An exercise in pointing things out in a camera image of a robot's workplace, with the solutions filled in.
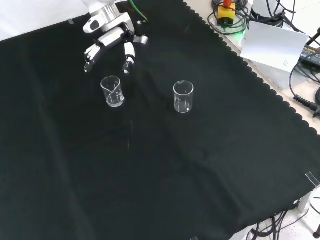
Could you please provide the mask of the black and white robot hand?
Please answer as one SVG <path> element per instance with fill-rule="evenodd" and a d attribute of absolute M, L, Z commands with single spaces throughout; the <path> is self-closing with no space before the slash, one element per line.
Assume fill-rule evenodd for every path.
<path fill-rule="evenodd" d="M 103 21 L 101 15 L 94 16 L 85 26 L 90 28 L 98 27 L 102 23 L 104 25 L 101 28 L 105 28 L 106 33 L 84 52 L 84 72 L 89 73 L 92 71 L 93 66 L 101 58 L 103 52 L 123 43 L 125 61 L 122 71 L 124 74 L 129 75 L 136 61 L 134 43 L 146 45 L 149 40 L 148 37 L 135 33 L 135 26 L 127 12 L 121 13 L 111 22 Z"/>

